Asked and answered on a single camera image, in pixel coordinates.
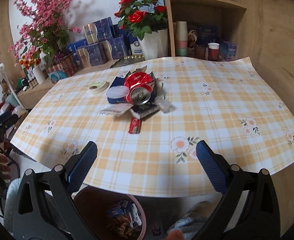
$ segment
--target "trash can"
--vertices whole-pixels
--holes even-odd
[[[141,213],[142,230],[140,235],[130,237],[129,240],[143,240],[146,234],[146,216],[142,206],[134,196],[88,186],[74,198],[80,215],[90,229],[102,240],[124,240],[123,237],[118,236],[110,228],[106,228],[106,210],[108,206],[120,200],[132,201]]]

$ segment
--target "plastic cup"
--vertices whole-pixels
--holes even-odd
[[[218,61],[218,59],[219,59],[219,44],[208,43],[208,60]]]

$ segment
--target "flower pot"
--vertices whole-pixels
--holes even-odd
[[[143,40],[138,40],[146,60],[168,56],[168,29],[145,33]]]
[[[44,76],[42,69],[39,65],[35,66],[32,71],[34,73],[36,80],[38,81],[38,84],[42,84],[43,82],[45,82],[45,76]]]

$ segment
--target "plaid tablecloth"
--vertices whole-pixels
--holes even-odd
[[[100,114],[108,105],[106,91],[94,94],[88,86],[111,83],[145,65],[163,79],[176,109],[143,120],[141,133],[132,135],[130,114]],[[192,196],[213,191],[196,158],[199,140],[245,171],[266,168],[274,174],[294,162],[294,117],[249,58],[224,63],[162,58],[60,80],[11,143],[53,168],[90,140],[98,158],[86,184],[133,195]]]

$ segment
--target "fan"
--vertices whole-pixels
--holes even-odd
[[[10,81],[8,79],[8,77],[6,76],[5,74],[5,65],[3,63],[0,64],[0,85],[1,85],[1,82],[5,80],[5,82],[7,83],[8,87],[10,88],[11,90],[11,93],[13,94],[13,96],[15,97],[15,99],[17,100],[17,102],[19,103],[20,106],[23,106],[23,104],[21,103],[21,101],[19,100],[17,94],[14,92],[11,84],[10,84]]]

